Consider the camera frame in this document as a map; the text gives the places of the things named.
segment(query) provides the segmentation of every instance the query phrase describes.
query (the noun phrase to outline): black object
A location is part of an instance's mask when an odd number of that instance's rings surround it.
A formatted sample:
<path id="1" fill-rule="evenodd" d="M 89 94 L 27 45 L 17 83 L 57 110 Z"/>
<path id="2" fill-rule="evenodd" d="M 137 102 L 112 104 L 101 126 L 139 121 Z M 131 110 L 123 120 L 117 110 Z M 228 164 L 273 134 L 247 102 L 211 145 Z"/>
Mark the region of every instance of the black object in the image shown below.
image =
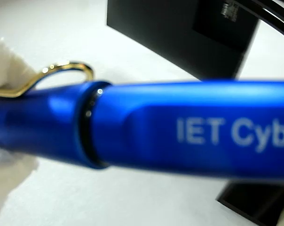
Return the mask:
<path id="1" fill-rule="evenodd" d="M 235 0 L 235 3 L 284 35 L 284 8 L 273 0 Z"/>
<path id="2" fill-rule="evenodd" d="M 276 226 L 284 209 L 284 185 L 231 183 L 217 201 L 260 226 Z"/>
<path id="3" fill-rule="evenodd" d="M 229 0 L 109 0 L 107 24 L 199 79 L 234 78 L 258 19 Z"/>

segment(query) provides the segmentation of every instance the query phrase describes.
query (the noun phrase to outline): blue metallic surface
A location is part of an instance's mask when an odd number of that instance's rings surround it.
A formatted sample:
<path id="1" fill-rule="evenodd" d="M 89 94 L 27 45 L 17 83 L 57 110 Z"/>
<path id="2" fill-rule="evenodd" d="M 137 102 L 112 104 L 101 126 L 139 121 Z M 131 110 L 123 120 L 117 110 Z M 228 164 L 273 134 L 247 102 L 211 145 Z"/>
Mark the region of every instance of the blue metallic surface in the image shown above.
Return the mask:
<path id="1" fill-rule="evenodd" d="M 284 82 L 109 86 L 91 127 L 112 165 L 284 179 Z"/>
<path id="2" fill-rule="evenodd" d="M 106 84 L 87 82 L 0 98 L 0 147 L 99 168 L 82 149 L 79 114 L 93 91 Z"/>

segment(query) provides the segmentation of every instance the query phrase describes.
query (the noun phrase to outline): pen barrel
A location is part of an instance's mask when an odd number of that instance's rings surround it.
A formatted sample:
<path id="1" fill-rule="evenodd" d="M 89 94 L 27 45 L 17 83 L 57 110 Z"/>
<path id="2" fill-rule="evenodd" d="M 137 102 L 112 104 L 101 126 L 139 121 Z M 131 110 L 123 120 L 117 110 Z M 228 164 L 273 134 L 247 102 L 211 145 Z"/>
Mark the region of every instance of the pen barrel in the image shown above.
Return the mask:
<path id="1" fill-rule="evenodd" d="M 108 164 L 284 179 L 284 82 L 109 86 L 91 128 Z"/>
<path id="2" fill-rule="evenodd" d="M 32 90 L 0 98 L 0 147 L 72 164 L 102 168 L 86 150 L 81 130 L 84 108 L 106 82 Z"/>

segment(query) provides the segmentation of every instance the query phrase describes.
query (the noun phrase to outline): white surface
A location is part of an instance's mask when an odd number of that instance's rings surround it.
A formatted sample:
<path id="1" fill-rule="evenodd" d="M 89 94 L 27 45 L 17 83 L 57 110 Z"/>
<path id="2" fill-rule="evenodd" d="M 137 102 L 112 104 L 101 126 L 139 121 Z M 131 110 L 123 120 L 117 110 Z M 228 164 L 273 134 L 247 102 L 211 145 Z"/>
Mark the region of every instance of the white surface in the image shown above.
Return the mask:
<path id="1" fill-rule="evenodd" d="M 114 83 L 195 80 L 105 26 L 104 0 L 0 0 L 0 37 L 36 70 L 59 59 L 90 63 Z M 284 79 L 284 37 L 262 23 L 241 78 Z M 214 199 L 225 180 L 40 160 L 14 190 L 0 226 L 248 226 Z"/>

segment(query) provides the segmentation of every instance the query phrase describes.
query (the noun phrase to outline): gold pen clip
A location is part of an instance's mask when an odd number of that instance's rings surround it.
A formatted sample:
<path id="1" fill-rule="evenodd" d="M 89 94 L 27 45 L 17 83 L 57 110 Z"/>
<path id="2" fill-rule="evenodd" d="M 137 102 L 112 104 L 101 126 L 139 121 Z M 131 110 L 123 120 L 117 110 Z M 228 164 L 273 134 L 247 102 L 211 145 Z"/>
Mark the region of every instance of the gold pen clip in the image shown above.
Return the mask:
<path id="1" fill-rule="evenodd" d="M 62 61 L 57 64 L 50 65 L 49 67 L 45 67 L 41 72 L 37 73 L 32 79 L 26 82 L 21 88 L 17 89 L 2 89 L 0 88 L 0 97 L 8 97 L 8 98 L 16 98 L 28 90 L 30 90 L 33 86 L 35 86 L 39 81 L 46 78 L 49 75 L 54 73 L 68 71 L 68 70 L 78 70 L 82 71 L 86 74 L 87 81 L 91 81 L 94 78 L 94 73 L 92 68 L 84 63 L 79 62 L 70 62 L 70 61 Z"/>

